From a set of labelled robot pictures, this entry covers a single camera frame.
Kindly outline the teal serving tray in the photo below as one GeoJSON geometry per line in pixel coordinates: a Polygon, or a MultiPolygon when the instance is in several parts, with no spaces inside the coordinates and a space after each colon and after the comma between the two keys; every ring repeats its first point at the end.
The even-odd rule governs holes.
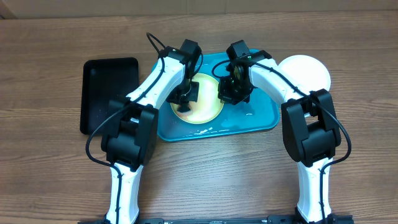
{"type": "MultiPolygon", "coordinates": [[[[227,63],[214,66],[227,60],[225,52],[207,54],[199,59],[198,73],[219,77],[227,76],[227,63]]],[[[164,141],[183,141],[209,138],[230,134],[248,133],[274,128],[279,122],[279,106],[264,91],[254,88],[250,102],[236,105],[224,103],[221,113],[213,120],[203,124],[190,124],[180,119],[172,110],[171,103],[164,102],[159,109],[158,136],[164,141]]]]}

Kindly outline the green and pink sponge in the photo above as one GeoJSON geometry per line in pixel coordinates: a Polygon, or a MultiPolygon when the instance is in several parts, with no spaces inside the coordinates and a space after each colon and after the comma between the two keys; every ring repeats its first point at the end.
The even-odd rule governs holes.
{"type": "Polygon", "coordinates": [[[192,110],[192,109],[191,109],[191,107],[190,107],[189,104],[178,105],[178,107],[177,107],[177,111],[178,111],[179,113],[188,113],[188,112],[190,112],[191,110],[192,110]]]}

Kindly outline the white plate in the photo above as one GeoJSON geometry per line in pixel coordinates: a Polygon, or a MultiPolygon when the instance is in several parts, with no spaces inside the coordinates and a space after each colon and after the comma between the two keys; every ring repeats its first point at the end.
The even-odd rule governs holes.
{"type": "Polygon", "coordinates": [[[303,92],[330,90],[330,73],[326,66],[316,58],[308,55],[293,55],[283,59],[278,67],[293,78],[299,90],[303,92]]]}

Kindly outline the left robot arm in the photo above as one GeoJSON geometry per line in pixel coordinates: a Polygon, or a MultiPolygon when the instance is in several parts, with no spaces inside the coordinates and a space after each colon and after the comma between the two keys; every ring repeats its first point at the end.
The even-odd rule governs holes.
{"type": "Polygon", "coordinates": [[[197,42],[184,40],[178,49],[158,52],[156,68],[133,92],[109,102],[101,149],[111,169],[111,203],[105,223],[135,223],[139,217],[138,191],[144,165],[157,139],[159,109],[164,102],[181,106],[198,99],[199,84],[192,80],[201,56],[197,42]]]}

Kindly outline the yellow green plate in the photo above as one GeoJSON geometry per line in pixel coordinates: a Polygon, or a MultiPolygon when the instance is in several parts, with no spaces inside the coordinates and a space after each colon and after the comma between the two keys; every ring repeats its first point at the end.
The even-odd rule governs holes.
{"type": "Polygon", "coordinates": [[[173,112],[183,121],[190,124],[203,124],[215,119],[223,109],[224,103],[218,98],[219,82],[210,75],[197,73],[193,82],[199,83],[197,102],[188,104],[189,111],[181,113],[180,105],[171,103],[173,112]]]}

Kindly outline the black rectangular tray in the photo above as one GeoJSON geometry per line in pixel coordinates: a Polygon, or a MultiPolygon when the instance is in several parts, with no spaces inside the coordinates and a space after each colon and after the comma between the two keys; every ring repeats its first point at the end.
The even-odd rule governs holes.
{"type": "Polygon", "coordinates": [[[109,101],[139,86],[139,64],[134,57],[89,60],[83,66],[80,131],[92,132],[107,118],[109,101]]]}

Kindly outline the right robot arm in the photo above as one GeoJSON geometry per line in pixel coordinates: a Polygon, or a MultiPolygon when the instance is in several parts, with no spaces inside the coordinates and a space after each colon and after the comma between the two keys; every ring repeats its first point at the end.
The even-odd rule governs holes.
{"type": "Polygon", "coordinates": [[[226,54],[229,74],[220,77],[218,87],[222,102],[247,103],[258,88],[280,107],[284,146],[298,167],[296,221],[332,221],[328,175],[341,135],[326,66],[308,55],[293,55],[276,63],[264,50],[252,53],[243,40],[232,43],[226,54]]]}

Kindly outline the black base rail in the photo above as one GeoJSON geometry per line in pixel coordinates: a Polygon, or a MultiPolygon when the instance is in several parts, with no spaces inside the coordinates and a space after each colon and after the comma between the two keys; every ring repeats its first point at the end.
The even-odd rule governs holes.
{"type": "MultiPolygon", "coordinates": [[[[79,224],[105,224],[110,223],[105,220],[92,222],[78,222],[79,224]]],[[[227,218],[227,219],[181,219],[164,220],[162,218],[138,219],[137,224],[293,224],[305,223],[299,221],[295,215],[269,215],[267,218],[227,218]]],[[[354,224],[352,215],[330,214],[327,223],[331,224],[354,224]]]]}

